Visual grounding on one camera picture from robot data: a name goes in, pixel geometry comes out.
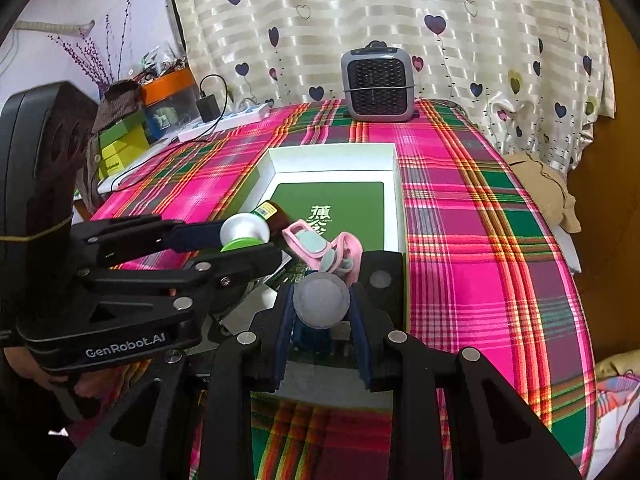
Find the person's left hand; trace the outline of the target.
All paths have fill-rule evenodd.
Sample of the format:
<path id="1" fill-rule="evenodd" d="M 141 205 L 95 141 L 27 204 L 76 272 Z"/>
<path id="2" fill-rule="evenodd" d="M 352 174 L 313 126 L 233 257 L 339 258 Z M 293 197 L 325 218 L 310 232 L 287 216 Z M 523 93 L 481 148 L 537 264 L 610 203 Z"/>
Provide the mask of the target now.
<path id="1" fill-rule="evenodd" d="M 3 354 L 14 372 L 25 379 L 31 379 L 40 387 L 52 390 L 66 381 L 65 376 L 52 376 L 45 372 L 35 361 L 25 347 L 8 347 Z M 99 398 L 108 393 L 116 382 L 117 368 L 97 370 L 80 376 L 74 387 L 75 392 L 82 398 Z"/>

